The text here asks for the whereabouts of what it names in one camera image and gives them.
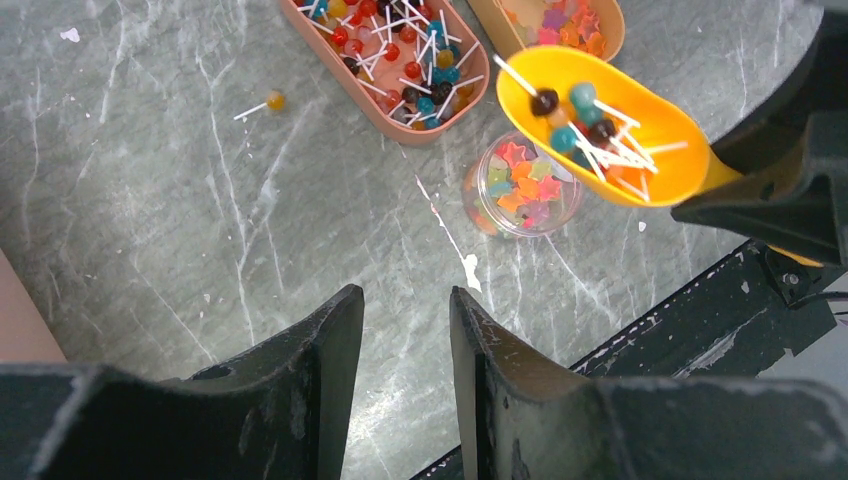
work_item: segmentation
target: yellow container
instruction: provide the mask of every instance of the yellow container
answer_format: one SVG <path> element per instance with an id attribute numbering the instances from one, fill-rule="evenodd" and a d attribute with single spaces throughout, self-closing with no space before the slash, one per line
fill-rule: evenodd
<path id="1" fill-rule="evenodd" d="M 571 87 L 590 82 L 598 100 L 640 122 L 630 131 L 645 148 L 686 142 L 688 146 L 653 155 L 658 173 L 649 175 L 650 200 L 635 195 L 613 182 L 601 181 L 591 170 L 572 163 L 550 147 L 551 127 L 545 118 L 530 111 L 530 95 L 506 72 L 497 79 L 498 100 L 510 121 L 530 140 L 560 162 L 587 187 L 605 200 L 626 206 L 667 207 L 738 178 L 739 173 L 716 158 L 698 125 L 682 110 L 657 96 L 615 67 L 579 50 L 542 46 L 522 50 L 508 63 L 536 89 L 556 90 L 560 104 L 573 118 L 568 101 Z M 631 174 L 638 175 L 635 169 Z M 627 179 L 639 185 L 640 179 Z"/>

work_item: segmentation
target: lollipop stick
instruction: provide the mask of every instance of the lollipop stick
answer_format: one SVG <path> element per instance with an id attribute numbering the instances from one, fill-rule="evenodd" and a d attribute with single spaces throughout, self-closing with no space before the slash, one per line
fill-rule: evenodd
<path id="1" fill-rule="evenodd" d="M 445 109 L 450 105 L 450 101 L 453 100 L 453 96 L 456 94 L 456 87 L 451 88 L 451 93 L 448 95 L 448 98 L 445 100 L 445 103 L 442 104 L 442 108 L 439 109 L 438 117 L 442 118 L 442 113 L 444 113 Z"/>
<path id="2" fill-rule="evenodd" d="M 530 85 L 530 82 L 524 80 L 524 77 L 519 75 L 519 73 L 516 72 L 514 68 L 510 67 L 509 64 L 506 63 L 501 57 L 499 57 L 498 55 L 492 55 L 492 58 L 495 60 L 495 63 L 497 63 L 498 66 L 503 69 L 503 71 L 509 74 L 509 76 L 512 77 L 513 80 L 518 82 L 518 84 L 521 85 L 521 88 L 526 90 L 527 93 L 529 93 L 532 97 L 536 97 L 538 95 L 538 92 L 536 92 L 536 89 L 533 88 L 533 85 Z"/>
<path id="3" fill-rule="evenodd" d="M 680 149 L 686 148 L 688 146 L 689 146 L 688 142 L 676 142 L 676 143 L 669 143 L 667 145 L 658 145 L 656 147 L 647 147 L 647 148 L 645 148 L 645 151 L 652 154 L 652 155 L 656 155 L 658 153 L 665 153 L 665 152 L 671 152 L 673 150 L 680 150 Z"/>
<path id="4" fill-rule="evenodd" d="M 466 85 L 471 85 L 474 82 L 479 82 L 480 80 L 483 79 L 483 77 L 484 77 L 484 75 L 477 75 L 476 77 L 474 77 L 472 79 L 466 80 L 464 82 L 457 83 L 456 85 L 453 86 L 453 88 L 460 88 L 460 87 L 464 87 Z"/>
<path id="5" fill-rule="evenodd" d="M 462 66 L 462 64 L 463 64 L 463 63 L 465 63 L 465 60 L 467 60 L 467 59 L 468 59 L 468 57 L 470 57 L 470 56 L 471 56 L 471 52 L 473 52 L 474 50 L 476 50 L 476 49 L 477 49 L 477 47 L 479 47 L 479 46 L 480 46 L 480 42 L 474 42 L 474 45 L 472 45 L 472 46 L 471 46 L 471 48 L 469 48 L 469 49 L 468 49 L 468 51 L 467 51 L 467 52 L 465 52 L 465 55 L 463 55 L 463 56 L 462 56 L 462 58 L 460 58 L 460 59 L 459 59 L 459 61 L 458 61 L 458 62 L 456 62 L 456 68 L 461 67 L 461 66 Z"/>
<path id="6" fill-rule="evenodd" d="M 445 11 L 439 9 L 439 17 L 442 19 L 442 35 L 445 37 L 445 45 L 450 45 L 450 35 L 448 35 L 448 24 L 445 22 Z"/>
<path id="7" fill-rule="evenodd" d="M 253 113 L 253 112 L 258 112 L 259 110 L 262 110 L 262 109 L 263 109 L 263 108 L 265 108 L 266 106 L 267 106 L 267 104 L 265 104 L 265 103 L 263 103 L 262 105 L 257 105 L 257 106 L 255 106 L 255 107 L 251 108 L 250 110 L 248 110 L 248 111 L 246 111 L 246 112 L 239 113 L 238 115 L 236 115 L 235 117 L 233 117 L 233 120 L 241 120 L 242 118 L 244 118 L 244 117 L 246 117 L 246 116 L 250 115 L 250 114 L 251 114 L 251 113 Z"/>
<path id="8" fill-rule="evenodd" d="M 642 126 L 641 123 L 637 122 L 636 120 L 633 120 L 632 118 L 628 117 L 627 115 L 625 115 L 625 114 L 619 112 L 618 110 L 610 107 L 609 105 L 598 100 L 597 98 L 595 99 L 594 103 L 595 103 L 595 106 L 600 108 L 602 111 L 609 113 L 610 115 L 612 115 L 614 117 L 618 117 L 618 118 L 624 120 L 626 123 L 633 125 L 636 128 L 639 128 L 639 127 Z"/>
<path id="9" fill-rule="evenodd" d="M 405 78 L 398 78 L 398 81 L 399 81 L 400 83 L 405 84 L 405 85 L 409 85 L 410 87 L 412 87 L 412 88 L 414 88 L 414 89 L 418 90 L 419 92 L 424 92 L 424 93 L 426 93 L 427 95 L 432 95 L 432 94 L 433 94 L 433 92 L 431 92 L 431 91 L 430 91 L 430 89 L 428 89 L 428 88 L 424 88 L 424 87 L 422 87 L 421 85 L 418 85 L 418 84 L 415 84 L 415 83 L 413 83 L 413 82 L 410 82 L 409 80 L 407 80 L 407 79 L 405 79 Z"/>
<path id="10" fill-rule="evenodd" d="M 580 129 L 578 129 L 573 123 L 568 122 L 568 126 L 571 127 L 572 130 L 574 130 L 574 133 L 577 135 L 577 138 L 579 138 L 581 142 L 583 142 L 584 144 L 590 144 L 589 140 L 585 136 L 583 136 L 583 132 L 581 132 Z M 586 155 L 586 160 L 589 161 L 589 165 L 592 166 L 592 170 L 595 171 L 595 175 L 597 175 L 602 182 L 606 182 L 607 179 L 604 177 L 604 172 L 602 172 L 601 168 L 598 167 L 598 162 L 595 161 L 595 156 L 592 155 L 592 152 L 590 152 L 589 150 L 583 150 L 582 148 L 581 150 Z"/>
<path id="11" fill-rule="evenodd" d="M 403 3 L 403 4 L 404 4 L 404 5 L 405 5 L 408 9 L 412 10 L 413 12 L 415 12 L 415 14 L 416 14 L 416 15 L 418 15 L 419 17 L 421 17 L 421 19 L 422 19 L 422 20 L 424 20 L 424 23 L 426 23 L 427 25 L 430 25 L 430 21 L 429 21 L 429 20 L 427 20 L 426 18 L 424 18 L 424 15 L 421 15 L 421 12 L 419 12 L 417 8 L 415 8 L 415 7 L 413 7 L 412 5 L 410 5 L 410 4 L 409 4 L 409 0 L 400 0 L 400 1 L 401 1 L 401 2 L 402 2 L 402 3 Z"/>
<path id="12" fill-rule="evenodd" d="M 383 95 L 384 97 L 388 95 L 388 93 L 380 90 L 379 88 L 375 87 L 374 85 L 371 85 L 370 83 L 366 82 L 365 80 L 363 80 L 361 78 L 357 78 L 356 81 L 358 81 L 360 84 L 362 84 L 363 87 L 365 87 L 369 90 L 373 90 L 374 92 L 377 92 L 380 95 Z"/>

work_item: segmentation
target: red lollipop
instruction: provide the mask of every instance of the red lollipop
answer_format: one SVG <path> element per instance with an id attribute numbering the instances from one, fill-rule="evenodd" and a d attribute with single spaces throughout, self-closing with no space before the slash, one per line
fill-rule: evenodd
<path id="1" fill-rule="evenodd" d="M 377 14 L 377 2 L 374 0 L 362 0 L 359 4 L 359 11 L 363 17 L 373 17 Z"/>
<path id="2" fill-rule="evenodd" d="M 386 54 L 383 55 L 383 58 L 385 58 L 386 60 L 388 60 L 390 62 L 394 62 L 395 60 L 397 60 L 397 57 L 399 57 L 399 56 L 400 56 L 400 48 L 398 48 L 397 45 L 395 45 L 394 43 L 390 43 L 390 44 L 386 45 Z"/>
<path id="3" fill-rule="evenodd" d="M 359 24 L 362 23 L 362 13 L 360 13 L 359 10 L 353 12 L 353 15 L 351 15 L 350 20 L 348 20 L 348 23 L 350 23 L 354 27 L 359 26 Z"/>
<path id="4" fill-rule="evenodd" d="M 403 43 L 415 43 L 415 37 L 418 34 L 409 25 L 405 25 L 398 34 Z"/>
<path id="5" fill-rule="evenodd" d="M 407 77 L 415 80 L 421 75 L 421 65 L 418 65 L 416 62 L 409 62 L 404 65 L 403 73 L 405 73 Z"/>
<path id="6" fill-rule="evenodd" d="M 385 102 L 388 104 L 389 108 L 394 108 L 395 105 L 400 103 L 400 93 L 397 90 L 389 90 L 386 93 L 388 95 L 386 96 Z"/>
<path id="7" fill-rule="evenodd" d="M 333 30 L 333 34 L 330 36 L 330 40 L 340 47 L 344 46 L 347 42 L 347 38 L 347 29 L 344 27 L 336 27 L 335 30 Z"/>

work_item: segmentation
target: black metal frame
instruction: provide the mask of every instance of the black metal frame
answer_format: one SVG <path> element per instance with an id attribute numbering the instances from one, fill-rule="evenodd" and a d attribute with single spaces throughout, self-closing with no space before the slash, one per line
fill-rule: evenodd
<path id="1" fill-rule="evenodd" d="M 810 268 L 749 240 L 570 367 L 590 379 L 755 376 L 836 326 L 823 291 L 841 268 Z M 457 446 L 413 478 L 462 479 Z"/>

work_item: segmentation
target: white vein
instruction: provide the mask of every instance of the white vein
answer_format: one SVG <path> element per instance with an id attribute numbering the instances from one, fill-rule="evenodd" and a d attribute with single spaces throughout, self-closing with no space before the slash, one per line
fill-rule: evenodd
<path id="1" fill-rule="evenodd" d="M 274 236 L 271 235 L 271 227 L 265 222 L 265 230 L 268 232 L 268 243 L 271 244 L 271 252 L 274 254 L 274 269 L 277 271 L 277 284 L 280 286 L 280 294 L 285 294 L 283 287 L 283 274 L 280 271 L 280 257 L 277 255 L 277 246 L 274 245 Z"/>
<path id="2" fill-rule="evenodd" d="M 32 237 L 29 231 L 29 191 L 32 188 L 38 176 L 38 167 L 41 165 L 41 153 L 38 148 L 38 112 L 41 108 L 41 70 L 35 67 L 35 109 L 32 106 L 32 97 L 27 98 L 27 113 L 29 114 L 30 125 L 32 126 L 32 143 L 35 148 L 35 165 L 32 167 L 32 175 L 24 184 L 24 191 L 21 194 L 21 222 L 24 228 L 24 239 L 26 240 L 26 248 L 32 246 Z"/>
<path id="3" fill-rule="evenodd" d="M 742 80 L 742 105 L 739 107 L 739 118 L 745 115 L 745 107 L 748 106 L 748 82 L 745 80 L 745 67 L 743 58 L 745 57 L 745 41 L 742 35 L 739 36 L 739 47 L 736 49 L 736 61 L 739 62 L 739 78 Z"/>
<path id="4" fill-rule="evenodd" d="M 430 194 L 427 193 L 427 190 L 424 188 L 424 185 L 421 183 L 421 179 L 418 178 L 417 174 L 415 175 L 415 183 L 418 184 L 418 188 L 421 190 L 424 198 L 430 202 L 430 211 L 433 212 L 433 215 L 435 215 L 436 219 L 439 220 L 439 226 L 445 231 L 448 236 L 448 240 L 450 240 L 451 245 L 453 245 L 454 250 L 456 250 L 456 254 L 459 255 L 459 261 L 462 262 L 462 268 L 465 270 L 465 282 L 468 284 L 468 288 L 473 288 L 474 290 L 483 293 L 483 287 L 480 285 L 480 280 L 477 279 L 477 275 L 474 273 L 474 270 L 477 268 L 477 255 L 472 253 L 467 257 L 462 256 L 462 252 L 459 250 L 456 241 L 453 239 L 453 235 L 451 235 L 447 225 L 445 225 L 444 220 L 442 220 L 442 216 L 439 214 L 439 211 L 436 210 L 436 206 L 433 205 L 433 200 L 430 199 Z"/>
<path id="5" fill-rule="evenodd" d="M 589 287 L 587 287 L 586 284 L 583 283 L 583 280 L 580 280 L 580 277 L 578 277 L 577 274 L 574 273 L 574 271 L 571 269 L 571 267 L 568 266 L 568 263 L 566 263 L 565 259 L 562 258 L 562 255 L 559 253 L 559 250 L 557 250 L 557 248 L 554 246 L 554 242 L 551 241 L 551 237 L 549 235 L 545 235 L 545 239 L 548 241 L 548 245 L 551 246 L 551 250 L 553 250 L 557 258 L 559 258 L 559 261 L 560 263 L 562 263 L 562 266 L 565 267 L 565 270 L 568 272 L 569 275 L 571 275 L 571 278 L 574 280 L 574 284 L 586 295 L 588 295 L 593 302 L 595 302 L 595 306 L 598 307 L 598 310 L 605 313 L 609 317 L 610 321 L 615 322 L 617 315 L 615 315 L 615 313 L 613 313 L 613 311 L 610 310 L 608 306 L 604 305 L 603 302 L 601 302 L 600 297 L 598 297 L 598 292 L 589 289 Z"/>
<path id="6" fill-rule="evenodd" d="M 156 287 L 154 287 L 153 284 L 150 283 L 147 277 L 145 277 L 144 274 L 141 273 L 141 270 L 138 269 L 138 266 L 135 264 L 135 262 L 130 262 L 130 264 L 133 266 L 133 269 L 135 269 L 135 272 L 138 274 L 138 276 L 141 277 L 141 280 L 144 282 L 144 284 L 147 285 L 147 287 L 150 288 L 151 291 L 153 291 L 153 294 L 156 295 L 156 298 L 158 298 L 159 301 L 162 302 L 162 305 L 165 305 L 165 308 L 167 308 L 168 311 L 171 312 L 171 316 L 174 317 L 174 320 L 176 320 L 177 323 L 179 323 L 180 326 L 183 328 L 183 330 L 188 333 L 191 339 L 194 340 L 194 343 L 197 344 L 197 346 L 200 347 L 201 350 L 203 350 L 203 353 L 206 354 L 206 357 L 212 362 L 217 362 L 218 359 L 215 358 L 211 353 L 209 353 L 209 350 L 207 350 L 206 347 L 204 347 L 203 344 L 200 343 L 200 340 L 197 338 L 194 332 L 192 332 L 191 329 L 188 328 L 188 325 L 186 325 L 186 323 L 183 321 L 183 319 L 180 318 L 179 315 L 177 315 L 177 312 L 173 309 L 173 307 L 171 307 L 171 304 L 165 301 L 165 299 L 159 293 L 159 290 L 157 290 Z"/>

